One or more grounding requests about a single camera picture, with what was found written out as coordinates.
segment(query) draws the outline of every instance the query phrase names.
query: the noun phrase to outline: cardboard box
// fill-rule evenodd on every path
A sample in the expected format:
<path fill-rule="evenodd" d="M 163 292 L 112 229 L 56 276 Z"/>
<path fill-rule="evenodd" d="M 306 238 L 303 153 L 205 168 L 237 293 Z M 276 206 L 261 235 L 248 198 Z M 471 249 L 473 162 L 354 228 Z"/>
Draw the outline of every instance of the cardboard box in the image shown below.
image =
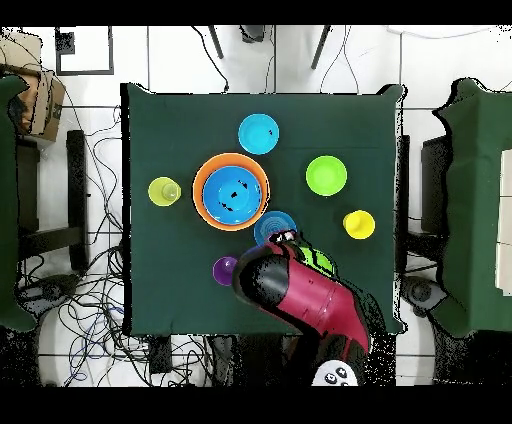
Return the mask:
<path fill-rule="evenodd" d="M 35 35 L 6 32 L 0 37 L 0 66 L 23 78 L 29 86 L 18 96 L 27 107 L 20 131 L 48 145 L 47 142 L 57 139 L 66 89 L 53 71 L 41 70 L 41 46 L 40 38 Z"/>
<path fill-rule="evenodd" d="M 35 135 L 36 137 L 43 138 L 48 141 L 57 140 L 57 132 L 59 130 L 60 115 L 62 113 L 62 104 L 64 103 L 64 96 L 66 88 L 51 74 L 51 90 L 49 91 L 49 98 L 46 103 L 44 111 L 45 115 L 45 127 L 41 135 Z M 34 118 L 41 119 L 41 115 L 35 116 Z"/>
<path fill-rule="evenodd" d="M 39 74 L 42 44 L 35 35 L 4 31 L 0 36 L 0 65 L 15 73 Z"/>

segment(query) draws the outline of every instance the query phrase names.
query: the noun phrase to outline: orange bowl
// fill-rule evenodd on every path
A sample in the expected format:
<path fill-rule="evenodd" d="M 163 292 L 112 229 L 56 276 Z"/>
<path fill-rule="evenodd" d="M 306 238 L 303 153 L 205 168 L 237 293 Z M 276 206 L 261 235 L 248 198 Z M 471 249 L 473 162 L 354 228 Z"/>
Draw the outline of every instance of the orange bowl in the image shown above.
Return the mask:
<path fill-rule="evenodd" d="M 224 166 L 240 166 L 247 169 L 254 175 L 256 180 L 258 180 L 258 183 L 261 187 L 260 207 L 251 219 L 241 224 L 227 225 L 215 221 L 215 219 L 210 216 L 203 204 L 204 183 L 213 172 Z M 201 218 L 203 218 L 212 227 L 224 231 L 238 231 L 250 227 L 261 217 L 261 215 L 263 215 L 265 209 L 267 209 L 269 199 L 270 185 L 268 183 L 268 178 L 265 174 L 265 171 L 263 171 L 263 168 L 257 162 L 239 153 L 222 153 L 212 157 L 211 159 L 208 159 L 203 164 L 203 166 L 199 168 L 199 171 L 197 171 L 197 174 L 194 178 L 194 183 L 192 184 L 192 200 L 194 201 L 194 206 L 196 207 L 197 213 L 201 215 Z"/>

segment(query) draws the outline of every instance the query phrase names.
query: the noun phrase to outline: floor tile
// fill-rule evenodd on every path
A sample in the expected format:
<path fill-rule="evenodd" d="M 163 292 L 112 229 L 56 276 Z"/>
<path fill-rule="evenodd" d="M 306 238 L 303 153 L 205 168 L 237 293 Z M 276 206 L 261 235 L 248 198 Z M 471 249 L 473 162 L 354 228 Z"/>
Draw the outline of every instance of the floor tile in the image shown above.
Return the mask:
<path fill-rule="evenodd" d="M 452 83 L 463 77 L 500 90 L 512 80 L 511 49 L 510 32 L 499 28 L 441 40 L 404 34 L 402 77 L 409 89 L 404 106 L 441 107 Z"/>
<path fill-rule="evenodd" d="M 242 41 L 238 25 L 216 25 L 224 54 L 219 59 L 206 26 L 198 26 L 206 48 L 229 81 L 230 93 L 262 93 L 273 56 L 269 27 L 262 43 Z M 190 26 L 149 28 L 150 89 L 157 93 L 219 93 L 225 81 L 206 55 L 200 36 Z M 268 78 L 272 89 L 272 75 Z"/>
<path fill-rule="evenodd" d="M 110 243 L 111 245 L 118 244 L 121 239 L 121 236 L 118 234 L 111 235 Z M 105 251 L 109 246 L 108 243 L 108 235 L 100 234 L 95 243 L 90 246 L 90 260 L 91 262 L 94 258 L 101 252 Z M 46 271 L 46 263 L 43 268 L 45 270 L 45 275 L 53 275 L 53 272 Z M 107 255 L 102 255 L 97 261 L 95 261 L 94 265 L 92 265 L 89 273 L 91 274 L 87 281 L 91 281 L 90 284 L 85 285 L 82 281 L 79 283 L 80 287 L 77 289 L 77 294 L 84 294 L 86 292 L 95 291 L 96 293 L 92 293 L 96 296 L 93 298 L 92 296 L 83 296 L 79 299 L 79 302 L 82 304 L 85 303 L 97 303 L 100 292 L 105 291 L 109 293 L 109 296 L 119 303 L 115 303 L 112 301 L 112 305 L 123 307 L 124 306 L 124 288 L 114 286 L 112 290 L 109 289 L 113 286 L 113 283 L 107 281 L 104 282 L 104 274 L 107 272 Z M 91 307 L 81 307 L 74 302 L 66 302 L 63 306 L 59 308 L 54 308 L 44 317 L 41 323 L 41 332 L 39 336 L 39 353 L 43 354 L 68 354 L 71 351 L 78 351 L 79 348 L 77 343 L 80 340 L 76 340 L 77 334 L 85 334 L 85 331 L 90 328 L 90 326 L 94 323 L 96 319 L 96 313 L 99 312 L 96 308 Z M 79 326 L 75 316 L 81 319 Z"/>
<path fill-rule="evenodd" d="M 409 151 L 409 216 L 421 217 L 421 149 L 423 142 L 446 134 L 430 110 L 404 110 L 404 134 L 411 137 Z"/>
<path fill-rule="evenodd" d="M 76 32 L 77 39 L 86 33 L 86 27 L 68 28 Z M 53 28 L 26 27 L 24 31 L 41 37 L 43 47 L 41 52 L 42 65 L 56 70 L 55 32 Z M 148 84 L 148 60 L 147 60 L 147 27 L 145 26 L 114 26 L 113 53 L 114 75 L 76 75 L 57 76 L 66 86 L 69 96 L 75 106 L 115 106 L 120 104 L 120 83 L 133 82 L 147 87 Z M 94 40 L 84 39 L 85 43 L 94 43 Z M 84 59 L 87 55 L 78 52 L 80 62 L 90 62 L 91 58 Z M 66 96 L 64 105 L 71 105 Z"/>
<path fill-rule="evenodd" d="M 396 377 L 397 386 L 430 386 L 432 379 L 428 377 Z"/>
<path fill-rule="evenodd" d="M 322 79 L 338 55 L 345 25 L 333 25 L 316 70 L 311 69 L 323 25 L 277 27 L 277 92 L 318 93 Z M 361 94 L 375 94 L 386 84 L 399 83 L 400 39 L 382 25 L 353 25 L 345 51 Z M 331 67 L 324 93 L 355 93 L 356 84 L 343 52 Z"/>
<path fill-rule="evenodd" d="M 498 244 L 496 249 L 496 286 L 512 293 L 512 245 Z"/>
<path fill-rule="evenodd" d="M 400 318 L 407 331 L 396 336 L 396 353 L 400 355 L 434 355 L 434 335 L 427 318 L 414 315 L 412 306 L 400 299 Z"/>
<path fill-rule="evenodd" d="M 176 367 L 185 364 L 186 357 L 177 358 L 175 360 Z M 141 380 L 141 376 L 147 381 L 151 381 L 153 385 L 166 387 L 169 381 L 176 383 L 184 383 L 186 377 L 186 365 L 176 372 L 168 374 L 149 374 L 146 364 L 131 363 L 126 357 L 120 357 L 119 360 L 113 361 L 108 356 L 89 358 L 81 368 L 77 369 L 80 364 L 80 357 L 65 356 L 39 356 L 39 368 L 41 381 L 43 384 L 47 382 L 55 382 L 59 386 L 65 384 L 70 375 L 75 375 L 76 379 L 70 384 L 70 387 L 147 387 L 147 384 Z M 191 364 L 188 367 L 190 373 L 188 382 L 197 386 L 205 384 L 204 369 L 201 364 Z"/>
<path fill-rule="evenodd" d="M 67 132 L 78 130 L 80 127 L 87 137 L 89 148 L 86 148 L 87 173 L 100 187 L 101 179 L 108 195 L 114 189 L 115 178 L 113 174 L 101 163 L 96 162 L 92 157 L 94 149 L 98 158 L 107 166 L 111 167 L 117 176 L 117 185 L 110 199 L 110 208 L 119 222 L 122 222 L 122 190 L 121 190 L 121 140 L 120 125 L 112 129 L 115 119 L 118 119 L 119 109 L 114 108 L 80 108 L 62 110 L 57 141 L 41 151 L 38 178 L 38 215 L 40 230 L 65 227 L 68 225 L 67 212 Z M 89 231 L 108 231 L 108 222 L 100 228 L 100 223 L 105 216 L 104 200 L 99 188 L 88 179 L 88 227 Z"/>
<path fill-rule="evenodd" d="M 434 375 L 434 356 L 402 356 L 396 358 L 397 377 L 426 377 Z"/>

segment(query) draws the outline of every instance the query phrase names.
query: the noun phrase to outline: green table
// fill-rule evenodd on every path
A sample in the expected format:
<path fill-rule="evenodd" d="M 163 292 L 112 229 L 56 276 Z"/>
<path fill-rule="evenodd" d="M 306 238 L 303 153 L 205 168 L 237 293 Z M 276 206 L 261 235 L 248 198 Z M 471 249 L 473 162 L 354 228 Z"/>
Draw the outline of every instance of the green table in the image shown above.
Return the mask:
<path fill-rule="evenodd" d="M 512 94 L 457 80 L 437 114 L 451 137 L 453 161 L 446 174 L 450 235 L 442 274 L 449 296 L 433 317 L 455 337 L 512 331 L 512 297 L 495 287 L 501 153 L 512 149 Z"/>
<path fill-rule="evenodd" d="M 37 324 L 20 308 L 14 295 L 18 280 L 18 185 L 15 130 L 7 110 L 11 99 L 26 89 L 20 77 L 0 78 L 0 326 L 16 331 L 30 331 Z"/>
<path fill-rule="evenodd" d="M 124 201 L 131 202 L 132 334 L 295 332 L 212 278 L 219 257 L 237 257 L 255 244 L 253 227 L 220 231 L 194 208 L 195 173 L 223 152 L 255 159 L 270 181 L 267 211 L 290 214 L 306 239 L 334 258 L 342 278 L 375 297 L 387 331 L 402 331 L 393 318 L 395 108 L 401 86 L 364 96 L 154 95 L 133 84 L 123 84 L 121 92 L 129 116 L 123 138 L 130 157 L 130 199 L 125 194 Z M 266 155 L 249 155 L 238 143 L 238 127 L 252 113 L 269 114 L 279 125 L 279 142 Z M 306 185 L 306 167 L 319 155 L 339 157 L 348 170 L 346 186 L 332 197 Z M 148 198 L 150 182 L 160 176 L 182 187 L 181 199 L 170 207 Z M 364 241 L 351 239 L 342 227 L 343 217 L 357 209 L 376 220 L 375 233 Z"/>

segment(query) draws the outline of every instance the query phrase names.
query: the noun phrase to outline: chair leg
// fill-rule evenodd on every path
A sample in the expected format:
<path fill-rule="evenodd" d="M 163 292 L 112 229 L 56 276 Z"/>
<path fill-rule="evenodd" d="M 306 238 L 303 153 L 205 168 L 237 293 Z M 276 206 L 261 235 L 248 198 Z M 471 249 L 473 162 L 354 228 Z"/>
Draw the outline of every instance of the chair leg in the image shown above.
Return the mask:
<path fill-rule="evenodd" d="M 322 35 L 320 36 L 320 41 L 318 42 L 318 47 L 316 48 L 316 53 L 315 57 L 313 58 L 313 63 L 311 64 L 311 69 L 316 69 L 318 59 L 320 59 L 320 55 L 322 54 L 322 50 L 324 49 L 325 40 L 327 39 L 327 34 L 329 34 L 330 30 L 330 25 L 324 25 L 324 30 L 322 31 Z"/>

